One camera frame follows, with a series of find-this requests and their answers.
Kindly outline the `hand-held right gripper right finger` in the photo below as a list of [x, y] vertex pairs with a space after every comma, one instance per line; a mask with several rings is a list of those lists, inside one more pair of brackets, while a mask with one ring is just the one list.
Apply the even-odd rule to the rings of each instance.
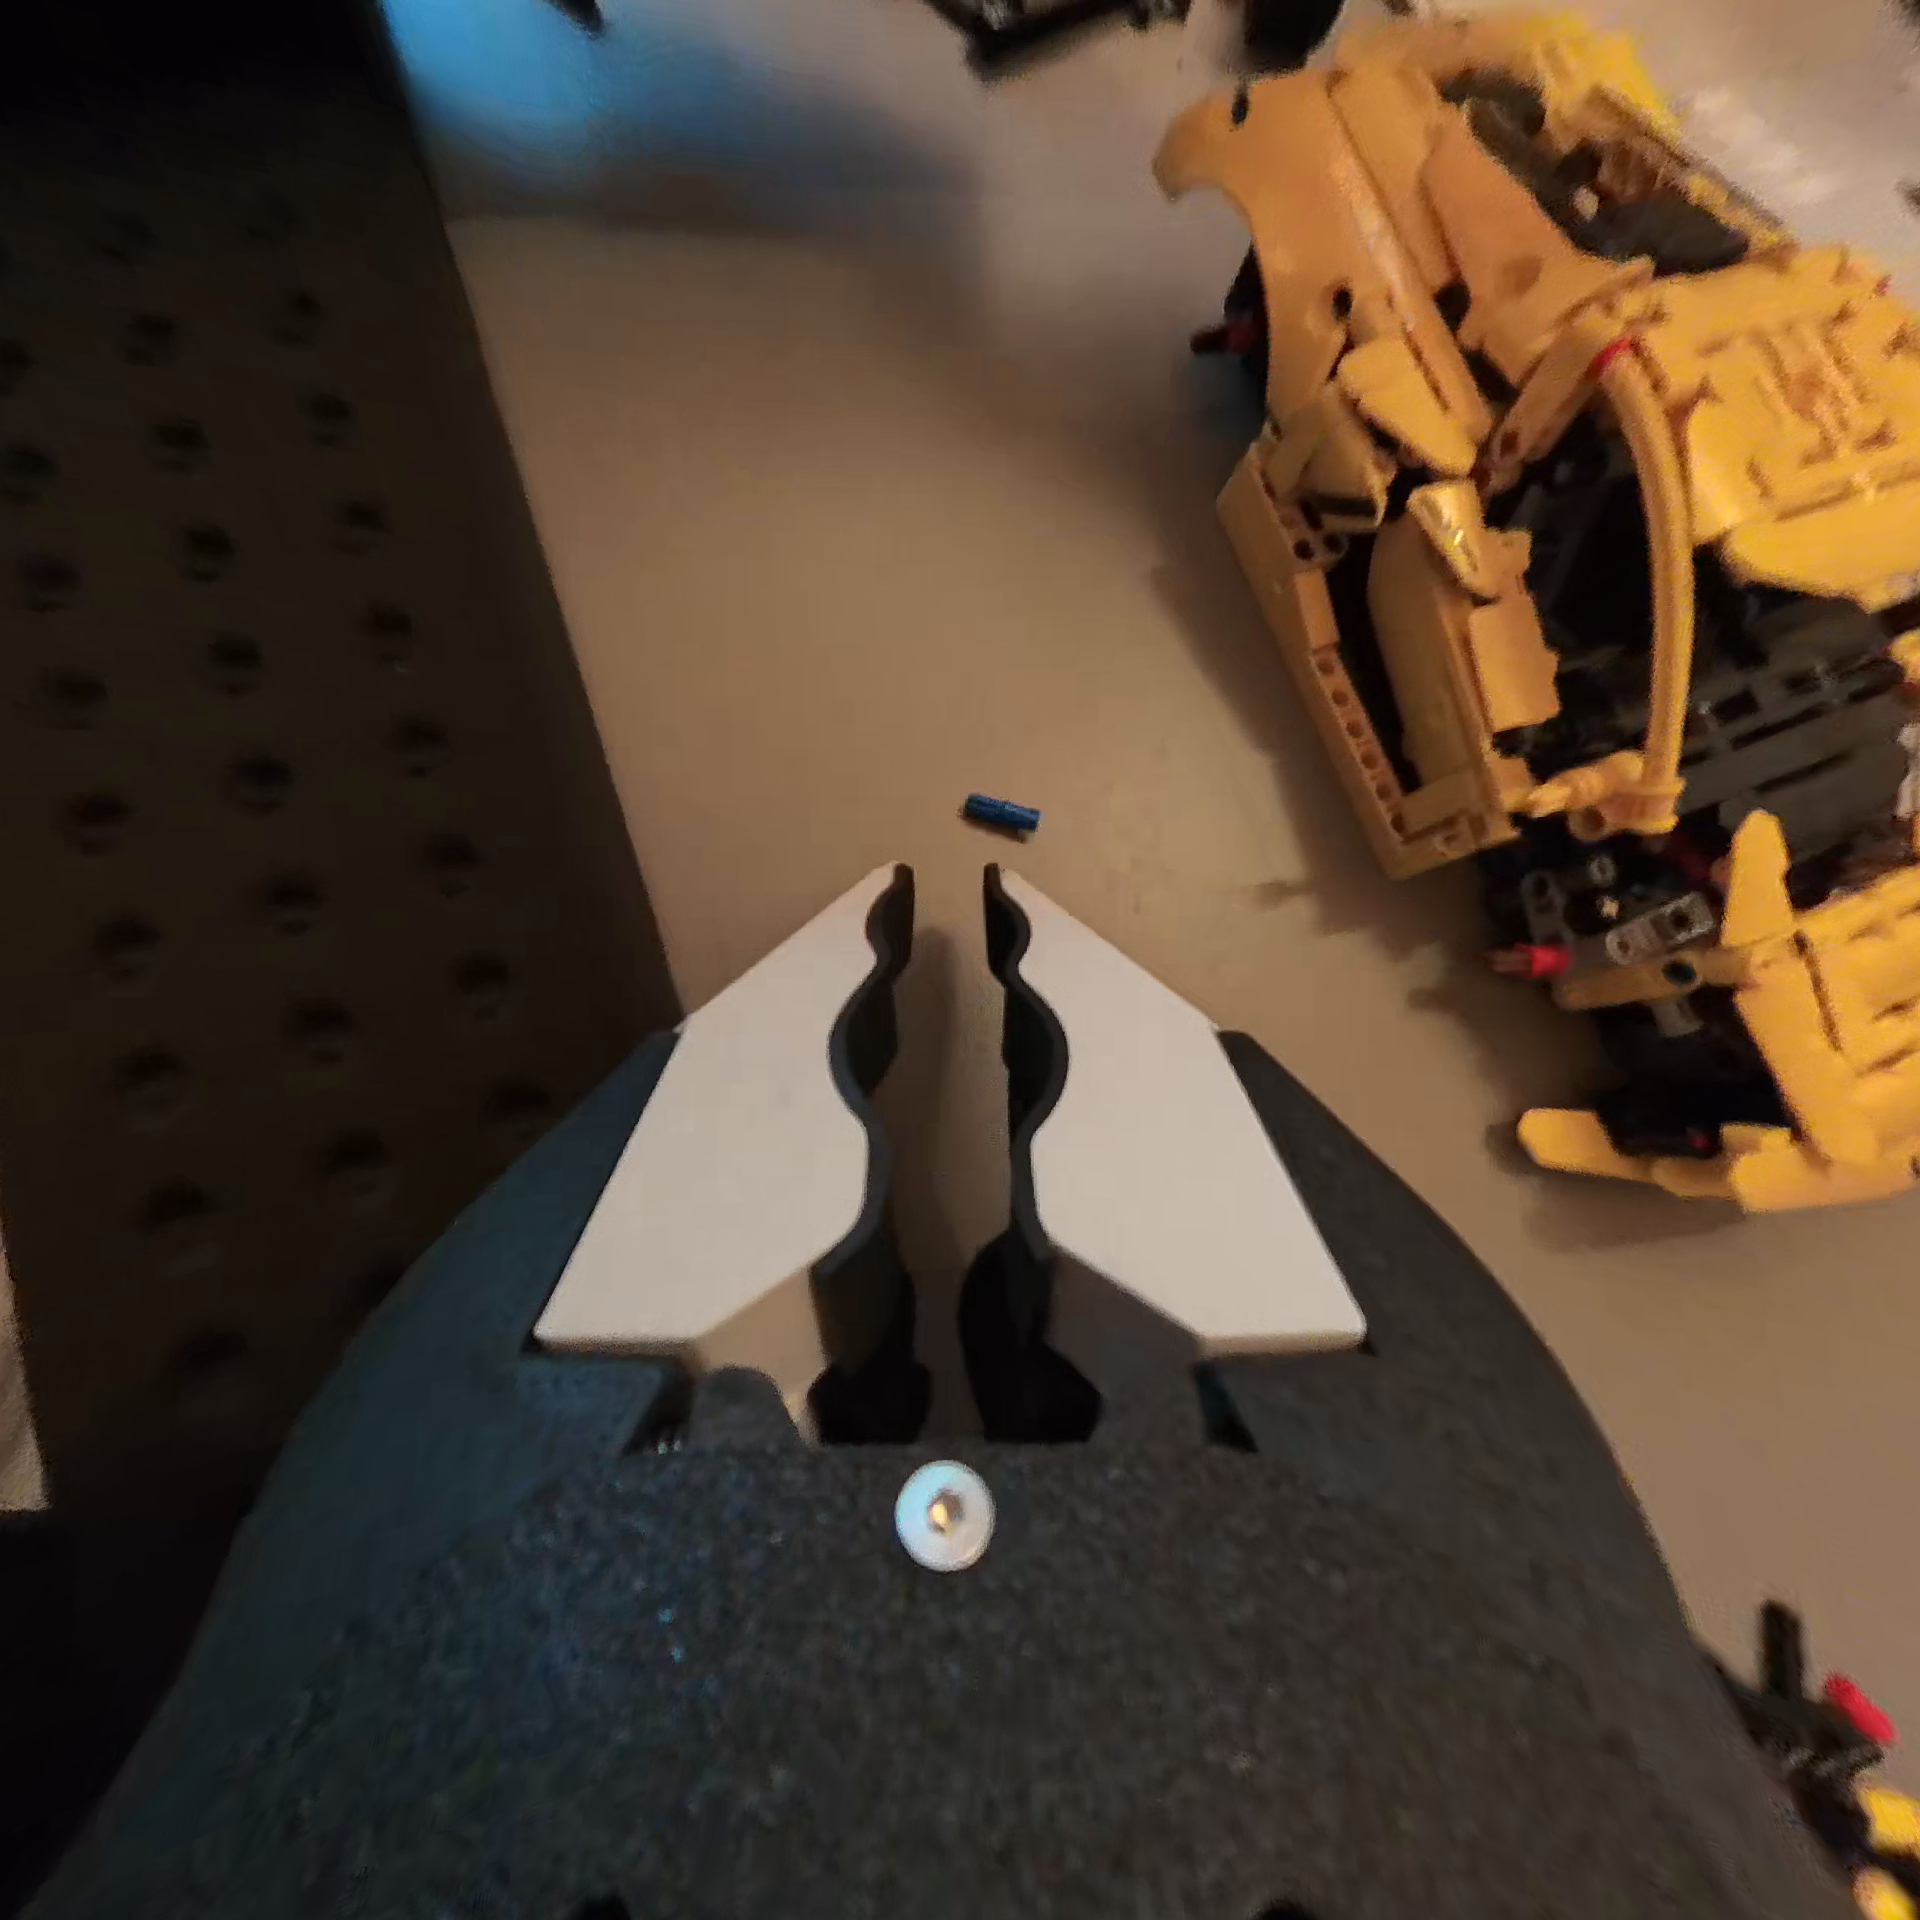
[[1222, 1364], [1363, 1351], [1369, 1326], [1227, 1036], [993, 864], [1007, 1215], [955, 1307], [979, 1429], [1079, 1444]]

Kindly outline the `grey desk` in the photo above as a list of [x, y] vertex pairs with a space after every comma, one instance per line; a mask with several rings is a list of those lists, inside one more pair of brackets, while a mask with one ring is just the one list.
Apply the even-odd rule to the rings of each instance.
[[[1380, 873], [1215, 515], [1252, 434], [1193, 358], [1242, 223], [1149, 159], [1200, 29], [971, 75], [925, 4], [385, 4], [674, 981], [918, 878], [896, 1215], [934, 1431], [1005, 1218], [1003, 860], [1255, 1037], [1497, 1276], [1696, 1630], [1762, 1598], [1915, 1781], [1915, 1200], [1743, 1218], [1515, 1150], [1602, 1079], [1482, 960], [1471, 873]], [[1037, 807], [1027, 838], [969, 793]]]

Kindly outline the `yellow toy brick car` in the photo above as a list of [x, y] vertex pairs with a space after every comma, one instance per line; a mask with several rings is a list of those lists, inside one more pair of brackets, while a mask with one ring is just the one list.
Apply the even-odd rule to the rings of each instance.
[[1181, 110], [1248, 248], [1215, 512], [1387, 878], [1614, 1071], [1542, 1169], [1782, 1213], [1915, 1187], [1915, 313], [1574, 16], [1402, 14]]

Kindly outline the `perforated grey panel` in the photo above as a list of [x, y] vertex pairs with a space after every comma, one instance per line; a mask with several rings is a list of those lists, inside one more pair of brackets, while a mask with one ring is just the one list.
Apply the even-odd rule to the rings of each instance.
[[22, 1364], [153, 1505], [679, 995], [385, 87], [4, 108], [1, 441]]

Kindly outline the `pile of mixed small bricks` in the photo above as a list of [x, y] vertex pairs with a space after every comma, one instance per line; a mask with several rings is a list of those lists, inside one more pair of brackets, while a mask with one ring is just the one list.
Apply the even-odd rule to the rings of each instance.
[[1917, 1800], [1885, 1786], [1900, 1744], [1889, 1716], [1860, 1685], [1830, 1672], [1809, 1681], [1805, 1624], [1787, 1604], [1757, 1608], [1756, 1673], [1703, 1654], [1773, 1788], [1866, 1918], [1917, 1914]]

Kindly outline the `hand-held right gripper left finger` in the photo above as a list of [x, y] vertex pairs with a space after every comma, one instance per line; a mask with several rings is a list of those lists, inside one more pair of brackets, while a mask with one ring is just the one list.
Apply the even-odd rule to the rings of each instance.
[[862, 876], [674, 1030], [532, 1326], [548, 1353], [768, 1379], [824, 1444], [920, 1436], [931, 1375], [878, 1093], [916, 876]]

